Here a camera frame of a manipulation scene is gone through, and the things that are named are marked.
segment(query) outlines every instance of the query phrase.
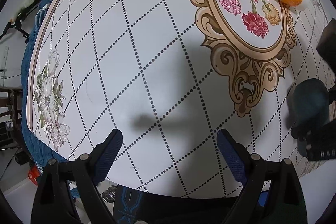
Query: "wooden chair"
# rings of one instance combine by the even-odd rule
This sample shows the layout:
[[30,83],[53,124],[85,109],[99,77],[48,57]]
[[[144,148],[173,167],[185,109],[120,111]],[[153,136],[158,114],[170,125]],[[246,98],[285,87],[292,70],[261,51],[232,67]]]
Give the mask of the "wooden chair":
[[17,107],[17,98],[22,97],[22,89],[21,88],[4,88],[0,87],[0,92],[7,93],[7,97],[0,97],[0,107],[7,107],[8,111],[1,113],[0,117],[9,115],[13,122],[13,130],[11,131],[11,138],[18,143],[18,145],[22,148],[24,152],[32,159],[32,156],[28,150],[26,142],[23,138],[21,131],[21,122],[18,117],[18,113],[20,113],[22,117],[22,109],[18,109]]
[[1,113],[0,117],[9,115],[13,122],[13,128],[20,130],[18,113],[22,116],[22,109],[17,108],[17,97],[22,97],[22,89],[20,88],[2,88],[0,92],[7,93],[7,98],[0,98],[0,107],[7,107],[8,111]]

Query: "metal spring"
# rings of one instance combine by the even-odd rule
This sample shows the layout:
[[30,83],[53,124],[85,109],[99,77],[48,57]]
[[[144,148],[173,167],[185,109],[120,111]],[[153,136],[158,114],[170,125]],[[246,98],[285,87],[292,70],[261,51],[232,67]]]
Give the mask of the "metal spring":
[[101,194],[102,199],[106,202],[106,203],[113,203],[114,199],[116,197],[116,190],[117,187],[116,186],[111,186],[109,187],[106,191],[104,191]]

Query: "tablecloth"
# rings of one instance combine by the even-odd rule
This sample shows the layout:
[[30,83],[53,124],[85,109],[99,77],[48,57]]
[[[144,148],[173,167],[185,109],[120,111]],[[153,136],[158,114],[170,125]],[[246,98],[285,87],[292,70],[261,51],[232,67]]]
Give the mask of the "tablecloth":
[[319,0],[302,12],[277,0],[54,0],[31,59],[28,127],[68,160],[120,129],[108,179],[150,193],[238,195],[221,128],[305,175],[321,162],[297,152],[290,96],[308,78],[333,85],[316,52],[327,23]]

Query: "ornate gold frame print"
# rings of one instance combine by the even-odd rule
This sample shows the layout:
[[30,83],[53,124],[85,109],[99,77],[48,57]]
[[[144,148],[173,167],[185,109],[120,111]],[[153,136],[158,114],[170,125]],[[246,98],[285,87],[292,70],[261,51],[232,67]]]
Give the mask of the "ornate gold frame print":
[[211,65],[229,76],[239,117],[274,91],[296,45],[289,7],[278,0],[190,0],[199,7],[195,22],[211,49]]

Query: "pink carnation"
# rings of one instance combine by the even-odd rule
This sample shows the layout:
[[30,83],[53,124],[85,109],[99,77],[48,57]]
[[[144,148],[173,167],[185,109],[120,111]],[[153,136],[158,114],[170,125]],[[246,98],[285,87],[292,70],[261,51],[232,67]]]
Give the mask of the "pink carnation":
[[219,0],[219,3],[225,10],[234,14],[235,16],[241,12],[242,7],[238,0]]
[[268,25],[262,16],[249,12],[248,15],[243,14],[242,18],[248,31],[264,39],[269,30]]

